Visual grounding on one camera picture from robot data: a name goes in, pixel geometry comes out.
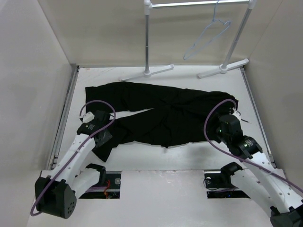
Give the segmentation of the black trousers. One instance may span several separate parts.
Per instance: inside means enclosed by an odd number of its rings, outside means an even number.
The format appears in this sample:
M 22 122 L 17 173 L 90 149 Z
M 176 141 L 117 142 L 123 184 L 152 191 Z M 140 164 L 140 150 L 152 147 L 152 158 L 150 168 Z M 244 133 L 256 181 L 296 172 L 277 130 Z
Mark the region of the black trousers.
M 86 110 L 95 113 L 130 111 L 134 115 L 115 119 L 108 127 L 112 138 L 94 150 L 102 161 L 107 161 L 111 150 L 120 144 L 140 142 L 168 148 L 189 142 L 205 141 L 204 125 L 210 111 L 217 108 L 225 115 L 238 100 L 225 92 L 182 89 L 151 84 L 114 82 L 85 88 Z

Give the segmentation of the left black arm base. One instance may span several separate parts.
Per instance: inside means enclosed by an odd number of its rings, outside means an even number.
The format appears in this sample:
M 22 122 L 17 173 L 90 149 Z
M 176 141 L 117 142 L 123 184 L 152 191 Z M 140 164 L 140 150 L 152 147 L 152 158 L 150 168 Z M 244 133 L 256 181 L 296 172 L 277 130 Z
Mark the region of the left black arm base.
M 105 179 L 90 187 L 80 199 L 119 199 L 122 172 L 106 172 Z

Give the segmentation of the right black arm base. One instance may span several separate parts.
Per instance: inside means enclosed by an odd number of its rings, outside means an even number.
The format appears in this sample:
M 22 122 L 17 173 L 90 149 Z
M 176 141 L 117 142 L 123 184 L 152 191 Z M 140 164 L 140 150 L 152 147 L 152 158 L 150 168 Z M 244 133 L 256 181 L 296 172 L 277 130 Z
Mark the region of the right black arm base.
M 204 177 L 203 184 L 208 199 L 250 198 L 246 193 L 233 186 L 219 171 L 207 171 L 204 173 Z

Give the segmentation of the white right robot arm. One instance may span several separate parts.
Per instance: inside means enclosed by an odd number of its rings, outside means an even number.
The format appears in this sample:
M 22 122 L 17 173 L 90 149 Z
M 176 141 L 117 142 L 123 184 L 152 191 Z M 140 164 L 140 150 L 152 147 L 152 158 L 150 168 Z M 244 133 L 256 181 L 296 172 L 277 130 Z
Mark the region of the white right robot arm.
M 303 199 L 290 183 L 275 173 L 261 146 L 252 137 L 243 134 L 240 120 L 230 114 L 218 119 L 215 133 L 229 152 L 246 167 L 235 162 L 221 168 L 220 183 L 242 190 L 269 216 L 274 227 L 301 227 Z

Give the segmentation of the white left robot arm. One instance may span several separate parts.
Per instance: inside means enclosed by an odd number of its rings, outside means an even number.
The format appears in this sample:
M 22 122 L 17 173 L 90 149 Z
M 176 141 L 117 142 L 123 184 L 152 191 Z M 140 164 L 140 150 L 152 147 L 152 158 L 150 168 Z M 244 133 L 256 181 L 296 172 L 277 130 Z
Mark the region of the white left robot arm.
M 75 210 L 77 199 L 90 187 L 99 189 L 105 186 L 105 168 L 89 164 L 87 157 L 112 138 L 107 128 L 115 116 L 96 111 L 86 113 L 81 120 L 64 157 L 53 170 L 42 172 L 37 179 L 31 216 L 45 213 L 68 219 Z

